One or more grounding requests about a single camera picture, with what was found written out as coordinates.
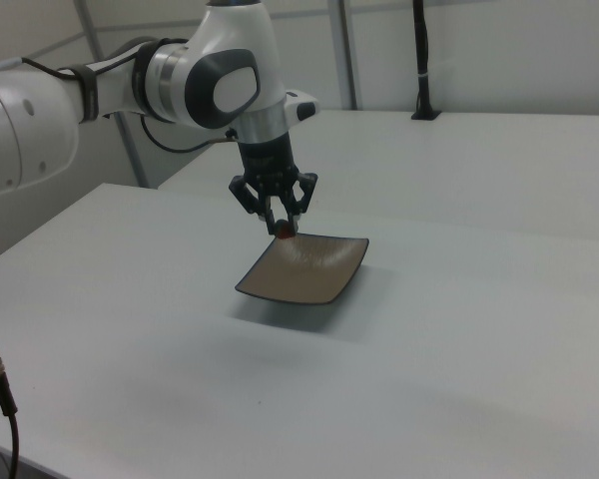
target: square plate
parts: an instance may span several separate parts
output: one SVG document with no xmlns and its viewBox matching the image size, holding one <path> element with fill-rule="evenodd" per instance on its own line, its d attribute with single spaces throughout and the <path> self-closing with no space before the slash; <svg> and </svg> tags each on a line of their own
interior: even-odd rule
<svg viewBox="0 0 599 479">
<path fill-rule="evenodd" d="M 297 235 L 274 239 L 236 290 L 291 304 L 329 304 L 350 283 L 368 239 Z"/>
</svg>

